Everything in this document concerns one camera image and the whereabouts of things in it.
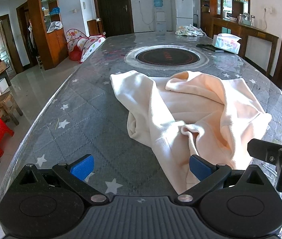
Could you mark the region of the cream fleece garment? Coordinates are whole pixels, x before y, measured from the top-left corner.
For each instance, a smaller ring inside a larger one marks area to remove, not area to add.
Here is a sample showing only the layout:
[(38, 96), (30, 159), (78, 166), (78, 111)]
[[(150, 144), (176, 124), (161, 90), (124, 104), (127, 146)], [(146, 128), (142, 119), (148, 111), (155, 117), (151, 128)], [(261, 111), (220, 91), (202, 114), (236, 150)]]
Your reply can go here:
[(247, 144), (261, 139), (272, 119), (245, 81), (184, 71), (148, 77), (137, 71), (110, 76), (117, 100), (128, 109), (130, 138), (150, 147), (177, 193), (198, 183), (191, 155), (245, 169)]

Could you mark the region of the wooden sideboard table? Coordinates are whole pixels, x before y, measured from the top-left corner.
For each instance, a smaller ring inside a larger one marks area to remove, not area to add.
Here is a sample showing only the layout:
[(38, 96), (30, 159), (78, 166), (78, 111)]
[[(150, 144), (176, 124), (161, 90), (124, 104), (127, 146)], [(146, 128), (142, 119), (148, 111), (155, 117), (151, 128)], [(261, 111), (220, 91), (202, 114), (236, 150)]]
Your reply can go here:
[(213, 17), (211, 20), (211, 29), (210, 29), (210, 36), (216, 34), (216, 29), (220, 29), (221, 27), (230, 29), (231, 32), (240, 37), (240, 50), (239, 50), (239, 56), (243, 59), (245, 59), (246, 54), (246, 48), (247, 48), (247, 41), (249, 37), (259, 38), (261, 40), (265, 40), (267, 42), (271, 43), (271, 50), (270, 50), (270, 56), (269, 56), (269, 62), (268, 67), (266, 70), (261, 70), (262, 74), (269, 77), (270, 72), (273, 66), (273, 61), (275, 57), (275, 52), (277, 48), (277, 42), (278, 37), (269, 34), (263, 30), (259, 30), (255, 27), (247, 26), (247, 25), (240, 25), (235, 22), (231, 22), (230, 20), (223, 20), (221, 18)]

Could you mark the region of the small wooden stool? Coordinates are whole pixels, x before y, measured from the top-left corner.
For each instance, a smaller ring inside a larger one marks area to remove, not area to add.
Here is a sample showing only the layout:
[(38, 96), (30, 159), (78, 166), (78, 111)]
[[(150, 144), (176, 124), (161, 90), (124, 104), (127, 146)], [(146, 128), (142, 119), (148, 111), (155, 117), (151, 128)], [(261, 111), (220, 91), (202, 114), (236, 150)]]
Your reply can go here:
[(16, 103), (13, 94), (9, 91), (0, 95), (0, 112), (2, 113), (1, 119), (4, 122), (12, 121), (16, 126), (19, 125), (19, 121), (14, 116), (14, 112), (17, 112), (19, 116), (23, 116), (23, 112)]

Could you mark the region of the tissue pack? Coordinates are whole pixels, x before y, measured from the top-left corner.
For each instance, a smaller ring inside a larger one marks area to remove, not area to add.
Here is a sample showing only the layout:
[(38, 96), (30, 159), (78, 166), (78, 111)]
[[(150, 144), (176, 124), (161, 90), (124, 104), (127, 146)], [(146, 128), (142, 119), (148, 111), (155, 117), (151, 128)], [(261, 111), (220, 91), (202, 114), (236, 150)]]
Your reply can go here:
[(229, 33), (220, 33), (213, 36), (212, 45), (230, 53), (239, 54), (240, 50), (240, 37), (229, 34)]

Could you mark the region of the round black induction cooktop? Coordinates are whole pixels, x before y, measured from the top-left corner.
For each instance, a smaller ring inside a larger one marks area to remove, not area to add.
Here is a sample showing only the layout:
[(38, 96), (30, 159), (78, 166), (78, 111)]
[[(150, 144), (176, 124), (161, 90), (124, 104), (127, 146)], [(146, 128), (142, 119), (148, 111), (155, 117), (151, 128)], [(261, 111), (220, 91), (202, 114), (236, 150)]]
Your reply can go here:
[(125, 55), (125, 63), (148, 70), (193, 70), (209, 63), (197, 49), (180, 45), (152, 45), (133, 49)]

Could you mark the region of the polka dot play tent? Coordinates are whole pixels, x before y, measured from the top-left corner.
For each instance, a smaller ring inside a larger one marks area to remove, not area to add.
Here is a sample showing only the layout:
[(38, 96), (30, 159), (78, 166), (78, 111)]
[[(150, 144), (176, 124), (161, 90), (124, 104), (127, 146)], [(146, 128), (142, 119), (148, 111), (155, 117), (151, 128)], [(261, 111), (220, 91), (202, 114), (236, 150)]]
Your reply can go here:
[(69, 59), (83, 63), (105, 40), (103, 35), (86, 36), (78, 29), (69, 29), (66, 32)]

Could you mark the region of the crumpled floral cloth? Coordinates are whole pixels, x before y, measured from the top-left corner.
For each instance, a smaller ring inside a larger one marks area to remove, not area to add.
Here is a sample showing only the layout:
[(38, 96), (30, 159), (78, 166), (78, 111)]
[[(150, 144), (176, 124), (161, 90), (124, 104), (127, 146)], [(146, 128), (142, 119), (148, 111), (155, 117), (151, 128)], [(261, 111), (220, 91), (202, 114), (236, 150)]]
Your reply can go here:
[(202, 29), (191, 24), (188, 26), (179, 26), (175, 34), (178, 36), (206, 37), (206, 33)]

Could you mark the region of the wooden display cabinet right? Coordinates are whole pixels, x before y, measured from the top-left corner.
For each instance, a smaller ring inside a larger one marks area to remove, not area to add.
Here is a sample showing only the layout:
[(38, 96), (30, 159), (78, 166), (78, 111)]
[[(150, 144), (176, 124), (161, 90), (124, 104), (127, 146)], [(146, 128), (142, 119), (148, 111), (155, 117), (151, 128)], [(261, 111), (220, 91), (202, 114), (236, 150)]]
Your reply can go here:
[(250, 13), (250, 0), (200, 0), (200, 28), (209, 36), (213, 18), (229, 20)]

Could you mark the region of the water dispenser with bottle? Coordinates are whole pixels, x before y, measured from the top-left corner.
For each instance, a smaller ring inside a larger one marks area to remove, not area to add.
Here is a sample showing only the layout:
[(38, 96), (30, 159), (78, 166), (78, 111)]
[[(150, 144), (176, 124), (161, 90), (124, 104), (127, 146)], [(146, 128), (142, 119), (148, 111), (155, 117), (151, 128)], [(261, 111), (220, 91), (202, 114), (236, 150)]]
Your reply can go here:
[(153, 0), (153, 12), (156, 32), (166, 32), (166, 17), (163, 0)]

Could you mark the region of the white refrigerator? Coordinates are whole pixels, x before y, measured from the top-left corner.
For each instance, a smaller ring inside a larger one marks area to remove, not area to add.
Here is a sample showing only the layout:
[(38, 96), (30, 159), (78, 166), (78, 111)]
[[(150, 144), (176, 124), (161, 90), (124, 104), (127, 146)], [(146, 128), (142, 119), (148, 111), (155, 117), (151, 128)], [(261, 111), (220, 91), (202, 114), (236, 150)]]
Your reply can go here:
[(193, 24), (193, 0), (171, 0), (172, 30)]

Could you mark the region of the dark wooden door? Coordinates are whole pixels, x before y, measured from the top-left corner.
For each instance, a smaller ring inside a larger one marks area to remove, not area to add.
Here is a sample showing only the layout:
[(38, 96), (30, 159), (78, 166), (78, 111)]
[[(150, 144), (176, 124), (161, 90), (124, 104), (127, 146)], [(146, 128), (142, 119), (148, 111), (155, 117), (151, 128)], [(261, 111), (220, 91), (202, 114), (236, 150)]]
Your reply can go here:
[(134, 33), (131, 0), (94, 0), (106, 37)]

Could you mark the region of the wooden shelf cabinet left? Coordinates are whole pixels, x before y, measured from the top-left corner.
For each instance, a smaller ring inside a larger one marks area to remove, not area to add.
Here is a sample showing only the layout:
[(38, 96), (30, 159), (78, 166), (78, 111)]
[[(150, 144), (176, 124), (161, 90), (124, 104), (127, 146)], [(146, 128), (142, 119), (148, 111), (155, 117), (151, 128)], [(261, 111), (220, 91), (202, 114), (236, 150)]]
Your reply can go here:
[(27, 0), (34, 41), (45, 70), (68, 57), (58, 0)]

